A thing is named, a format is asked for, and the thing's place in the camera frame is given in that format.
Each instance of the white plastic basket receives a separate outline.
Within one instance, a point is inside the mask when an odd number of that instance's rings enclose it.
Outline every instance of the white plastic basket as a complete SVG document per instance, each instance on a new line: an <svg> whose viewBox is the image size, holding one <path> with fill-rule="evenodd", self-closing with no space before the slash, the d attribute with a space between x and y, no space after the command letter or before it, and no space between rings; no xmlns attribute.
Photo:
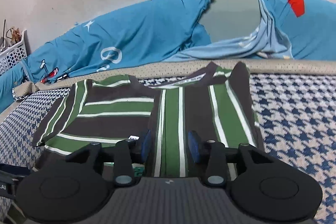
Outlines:
<svg viewBox="0 0 336 224"><path fill-rule="evenodd" d="M3 75L23 58L27 57L25 33L26 30L22 32L22 39L19 43L16 43L12 47L9 47L0 53L0 75Z"/></svg>

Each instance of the houndstooth fabric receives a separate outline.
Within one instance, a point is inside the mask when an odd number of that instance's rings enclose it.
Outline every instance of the houndstooth fabric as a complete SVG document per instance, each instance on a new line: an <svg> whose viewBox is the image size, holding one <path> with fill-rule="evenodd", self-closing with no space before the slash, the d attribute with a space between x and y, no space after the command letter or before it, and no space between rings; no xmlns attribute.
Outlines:
<svg viewBox="0 0 336 224"><path fill-rule="evenodd" d="M142 80L144 85L180 80ZM336 222L336 76L251 75L250 89L266 152L314 177L323 189L315 219ZM40 154L29 142L56 98L69 89L37 92L0 124L0 162L33 166ZM0 200L0 217L9 200Z"/></svg>

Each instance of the light blue fabric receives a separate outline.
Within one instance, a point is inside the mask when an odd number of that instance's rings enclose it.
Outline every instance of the light blue fabric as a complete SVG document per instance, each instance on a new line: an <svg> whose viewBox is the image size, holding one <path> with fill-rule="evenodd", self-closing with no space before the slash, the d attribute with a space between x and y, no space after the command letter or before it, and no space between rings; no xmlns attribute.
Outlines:
<svg viewBox="0 0 336 224"><path fill-rule="evenodd" d="M0 76L0 113L14 102L12 89L22 84L23 78L24 72L20 64Z"/></svg>
<svg viewBox="0 0 336 224"><path fill-rule="evenodd" d="M180 50L210 44L198 20L210 0L148 0L74 27L47 42L22 65L33 82L53 83L96 71L162 61Z"/></svg>
<svg viewBox="0 0 336 224"><path fill-rule="evenodd" d="M259 5L260 25L248 37L226 39L204 46L188 48L164 61L243 58L253 55L264 58L293 58L287 35L276 27L274 17L269 13L263 0L259 0Z"/></svg>
<svg viewBox="0 0 336 224"><path fill-rule="evenodd" d="M304 0L305 13L296 17L288 0L264 0L276 26L289 38L295 59L336 60L336 4Z"/></svg>

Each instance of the white star print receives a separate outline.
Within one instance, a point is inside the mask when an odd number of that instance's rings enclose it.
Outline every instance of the white star print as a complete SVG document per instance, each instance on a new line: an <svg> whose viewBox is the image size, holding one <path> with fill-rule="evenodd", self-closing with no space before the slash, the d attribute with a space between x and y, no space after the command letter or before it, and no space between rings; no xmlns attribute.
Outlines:
<svg viewBox="0 0 336 224"><path fill-rule="evenodd" d="M90 29L90 25L93 23L94 21L91 21L90 20L90 22L88 22L86 25L84 25L84 27L87 27L87 31L89 31L89 29Z"/></svg>

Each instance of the black device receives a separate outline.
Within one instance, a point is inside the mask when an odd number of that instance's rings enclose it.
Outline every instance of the black device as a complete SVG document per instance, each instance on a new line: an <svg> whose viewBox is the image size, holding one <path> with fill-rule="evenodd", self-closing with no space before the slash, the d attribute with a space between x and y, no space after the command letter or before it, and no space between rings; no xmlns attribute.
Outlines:
<svg viewBox="0 0 336 224"><path fill-rule="evenodd" d="M25 224L315 223L322 190L309 175L249 144L226 148L194 131L187 139L188 153L204 166L199 178L134 177L132 163L144 163L151 149L148 132L115 147L91 143L30 175L2 165L0 195L16 200ZM114 162L109 182L104 162ZM227 163L236 165L233 181Z"/></svg>

